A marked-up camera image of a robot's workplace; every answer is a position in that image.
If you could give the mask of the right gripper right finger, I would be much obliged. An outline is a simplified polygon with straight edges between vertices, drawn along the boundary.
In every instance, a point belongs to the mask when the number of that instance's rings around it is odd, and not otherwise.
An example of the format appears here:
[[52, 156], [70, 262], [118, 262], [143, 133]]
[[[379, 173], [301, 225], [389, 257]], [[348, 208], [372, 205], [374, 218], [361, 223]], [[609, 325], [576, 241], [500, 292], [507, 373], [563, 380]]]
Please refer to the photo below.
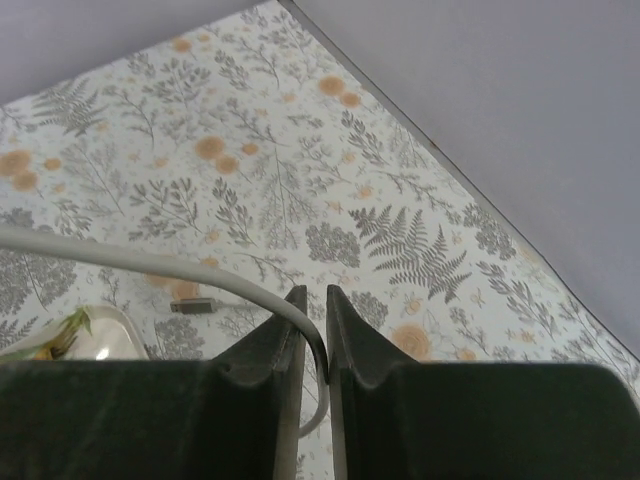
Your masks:
[[639, 412], [579, 363], [421, 363], [327, 290], [339, 479], [635, 479]]

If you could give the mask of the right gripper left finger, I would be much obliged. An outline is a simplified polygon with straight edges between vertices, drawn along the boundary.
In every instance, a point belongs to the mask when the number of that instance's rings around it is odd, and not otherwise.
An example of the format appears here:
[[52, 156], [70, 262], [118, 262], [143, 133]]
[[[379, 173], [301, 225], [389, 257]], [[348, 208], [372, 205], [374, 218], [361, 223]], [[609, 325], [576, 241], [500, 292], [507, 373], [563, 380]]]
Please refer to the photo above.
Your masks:
[[292, 479], [304, 340], [274, 315], [210, 360], [1, 369], [5, 479]]

